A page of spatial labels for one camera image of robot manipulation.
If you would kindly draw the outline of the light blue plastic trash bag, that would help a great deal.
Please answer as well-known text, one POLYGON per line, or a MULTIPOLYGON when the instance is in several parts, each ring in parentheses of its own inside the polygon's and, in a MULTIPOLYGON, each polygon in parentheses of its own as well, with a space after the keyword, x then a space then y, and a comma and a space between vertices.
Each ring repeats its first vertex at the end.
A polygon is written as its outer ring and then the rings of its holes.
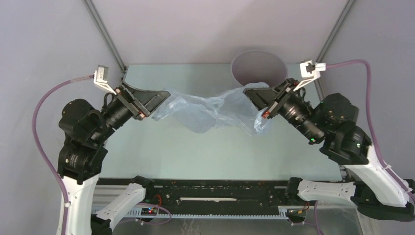
POLYGON ((152 114, 159 121, 172 117, 194 133, 227 126, 238 127, 250 136, 262 135, 271 129, 271 122, 261 116, 264 108, 257 109, 243 94, 245 89, 269 88, 266 83, 250 83, 214 97, 200 97, 177 91, 152 114))

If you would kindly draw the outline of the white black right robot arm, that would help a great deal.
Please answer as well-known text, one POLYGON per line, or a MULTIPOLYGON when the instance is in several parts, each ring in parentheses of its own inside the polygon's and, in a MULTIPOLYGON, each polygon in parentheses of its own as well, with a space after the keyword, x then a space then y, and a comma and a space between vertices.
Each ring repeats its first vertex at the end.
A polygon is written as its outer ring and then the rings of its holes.
POLYGON ((278 86, 246 88, 243 93, 271 119, 282 116, 309 144, 320 144, 320 152, 357 176, 355 182, 315 182, 292 177, 285 200, 328 201, 354 205, 361 214, 377 220, 412 222, 415 206, 410 201, 413 180, 395 180, 377 157, 373 140, 356 125, 359 110, 339 93, 327 96, 316 107, 305 100, 305 89, 289 78, 278 86))

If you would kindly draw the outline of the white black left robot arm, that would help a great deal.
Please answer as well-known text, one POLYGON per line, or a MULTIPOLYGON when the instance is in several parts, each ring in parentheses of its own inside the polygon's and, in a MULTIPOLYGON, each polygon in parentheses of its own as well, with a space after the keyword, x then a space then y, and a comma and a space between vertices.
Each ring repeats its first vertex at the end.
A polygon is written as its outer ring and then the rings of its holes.
POLYGON ((84 99, 69 102, 58 123, 65 141, 57 172, 65 186, 57 230, 59 235, 110 235, 134 203, 149 204, 155 191, 137 177, 107 208, 93 214, 92 199, 107 149, 107 139, 128 120, 151 116, 168 98, 168 91, 141 90, 120 83, 105 93, 101 109, 84 99))

